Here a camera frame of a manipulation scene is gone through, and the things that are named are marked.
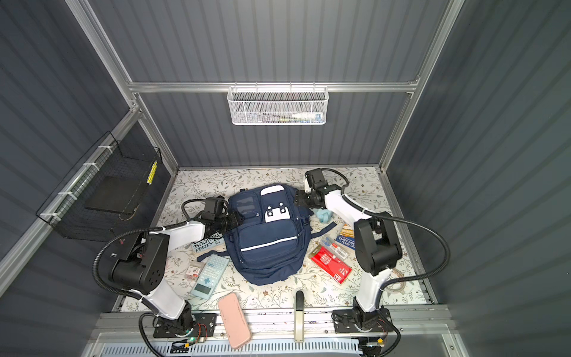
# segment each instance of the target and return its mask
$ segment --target backpack strap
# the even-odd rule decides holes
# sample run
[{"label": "backpack strap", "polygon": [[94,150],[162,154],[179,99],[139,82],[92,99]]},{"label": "backpack strap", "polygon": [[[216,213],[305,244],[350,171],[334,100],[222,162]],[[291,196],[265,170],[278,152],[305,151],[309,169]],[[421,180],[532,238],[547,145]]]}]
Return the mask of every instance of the backpack strap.
[{"label": "backpack strap", "polygon": [[333,228],[335,228],[335,226],[337,226],[337,223],[331,222],[327,227],[323,228],[319,232],[312,233],[311,239],[324,235],[325,233],[327,233],[327,232],[331,231]]},{"label": "backpack strap", "polygon": [[218,255],[220,255],[220,256],[229,256],[228,251],[226,251],[226,250],[223,251],[223,252],[218,252],[218,251],[215,251],[215,250],[211,250],[211,251],[209,251],[209,252],[207,252],[207,253],[204,253],[203,255],[198,256],[198,257],[196,258],[196,261],[197,261],[197,262],[201,262],[201,261],[203,261],[205,258],[208,258],[209,256],[211,256],[212,254],[218,254]]}]

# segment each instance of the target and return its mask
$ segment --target light blue cloth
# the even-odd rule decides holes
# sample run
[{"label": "light blue cloth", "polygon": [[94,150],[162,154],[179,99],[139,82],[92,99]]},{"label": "light blue cloth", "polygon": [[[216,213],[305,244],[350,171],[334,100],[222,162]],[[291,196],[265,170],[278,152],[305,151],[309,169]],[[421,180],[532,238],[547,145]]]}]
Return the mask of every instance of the light blue cloth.
[{"label": "light blue cloth", "polygon": [[313,213],[319,218],[319,222],[327,223],[331,220],[331,215],[333,212],[323,209],[323,208],[312,208]]}]

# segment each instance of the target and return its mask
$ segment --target black mounting plate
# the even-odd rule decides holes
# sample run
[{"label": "black mounting plate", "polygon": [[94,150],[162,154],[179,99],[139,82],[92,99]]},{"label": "black mounting plate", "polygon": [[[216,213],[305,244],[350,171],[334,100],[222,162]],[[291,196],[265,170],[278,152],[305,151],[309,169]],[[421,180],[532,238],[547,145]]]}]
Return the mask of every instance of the black mounting plate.
[{"label": "black mounting plate", "polygon": [[[194,322],[201,323],[206,326],[206,334],[204,334],[204,327],[202,327],[202,331],[200,333],[200,337],[212,337],[214,336],[214,328],[216,327],[216,317],[217,314],[193,314]],[[188,337],[198,337],[198,326],[190,333]],[[153,332],[152,336],[154,338],[179,338],[175,334],[169,332],[165,328],[165,326],[159,326],[155,328],[155,332]]]},{"label": "black mounting plate", "polygon": [[[388,318],[391,318],[391,313],[386,308],[381,308],[381,310],[383,312],[383,315],[387,316]],[[336,334],[349,334],[349,333],[358,333],[358,332],[379,332],[379,334],[382,334],[383,329],[386,332],[393,331],[392,327],[390,327],[390,325],[384,321],[378,321],[378,323],[382,326],[382,328],[378,324],[375,324],[370,331],[359,331],[357,329],[357,326],[355,326],[355,323],[351,322],[351,320],[353,319],[353,313],[350,308],[344,308],[342,310],[333,310],[332,313],[338,314],[341,317],[343,317],[341,321],[338,321],[334,324]]]}]

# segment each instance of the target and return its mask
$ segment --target black wire basket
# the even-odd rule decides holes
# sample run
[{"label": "black wire basket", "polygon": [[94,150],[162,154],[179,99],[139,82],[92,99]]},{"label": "black wire basket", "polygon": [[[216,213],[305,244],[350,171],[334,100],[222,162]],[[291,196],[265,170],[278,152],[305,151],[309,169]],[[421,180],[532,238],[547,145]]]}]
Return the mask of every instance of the black wire basket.
[{"label": "black wire basket", "polygon": [[152,218],[138,215],[137,210],[162,165],[160,150],[116,140],[99,148],[103,152],[83,164],[82,174],[64,192],[55,190],[36,212],[64,238],[107,242],[116,234],[151,223]]}]

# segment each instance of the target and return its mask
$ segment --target white mesh basket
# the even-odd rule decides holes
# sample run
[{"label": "white mesh basket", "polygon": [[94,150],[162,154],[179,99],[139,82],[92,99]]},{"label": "white mesh basket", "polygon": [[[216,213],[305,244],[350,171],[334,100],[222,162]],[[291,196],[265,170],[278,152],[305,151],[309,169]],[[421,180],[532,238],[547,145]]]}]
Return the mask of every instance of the white mesh basket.
[{"label": "white mesh basket", "polygon": [[228,90],[232,123],[236,125],[322,125],[327,115],[326,87]]}]

